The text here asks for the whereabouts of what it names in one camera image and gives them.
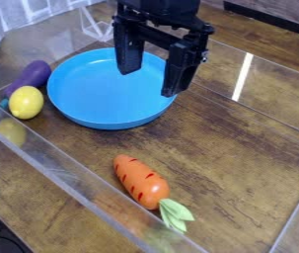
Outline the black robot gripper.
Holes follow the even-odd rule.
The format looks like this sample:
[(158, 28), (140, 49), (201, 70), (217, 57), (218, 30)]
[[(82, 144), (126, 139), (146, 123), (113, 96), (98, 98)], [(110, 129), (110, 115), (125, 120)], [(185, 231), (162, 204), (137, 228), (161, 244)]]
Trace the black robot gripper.
[[(201, 0), (117, 0), (114, 41), (118, 68), (128, 75), (142, 68), (145, 43), (170, 46), (161, 95), (173, 97), (192, 83), (198, 66), (208, 61), (208, 41), (214, 27), (198, 17)], [(157, 27), (185, 29), (177, 39)]]

